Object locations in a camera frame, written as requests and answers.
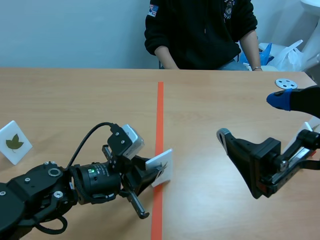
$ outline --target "hoodie sleeve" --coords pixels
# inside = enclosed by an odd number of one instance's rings
[[[251,0],[235,0],[235,9],[231,18],[232,38],[238,42],[247,33],[257,29],[258,21],[254,15]]]
[[[150,0],[150,7],[157,7],[156,14],[149,9],[145,19],[145,48],[155,55],[155,50],[160,46],[170,48],[170,14],[166,0]]]

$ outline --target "blue object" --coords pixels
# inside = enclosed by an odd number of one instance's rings
[[[271,52],[271,48],[272,48],[272,43],[269,43],[269,45],[266,47],[266,49],[264,51],[259,52],[261,66],[267,65],[267,63],[269,61],[269,55],[270,55],[270,52]],[[244,52],[240,56],[240,63],[244,63],[244,64],[248,64],[249,63]]]
[[[291,100],[291,92],[292,88],[271,93],[267,98],[266,101],[272,107],[276,109],[291,111],[290,100]]]

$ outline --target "jeans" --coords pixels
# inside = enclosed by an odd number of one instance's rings
[[[249,71],[249,69],[241,62],[236,62],[234,59],[227,64],[217,68],[220,71]]]

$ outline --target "white plastic bag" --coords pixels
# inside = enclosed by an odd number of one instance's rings
[[[302,61],[304,54],[297,49],[297,47],[302,42],[303,40],[299,40],[291,46],[286,47],[267,65],[274,66],[282,72],[302,71]]]

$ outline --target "black hoodie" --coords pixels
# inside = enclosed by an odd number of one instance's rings
[[[238,42],[257,28],[251,0],[151,0],[145,47],[168,47],[180,69],[213,70],[241,51]]]

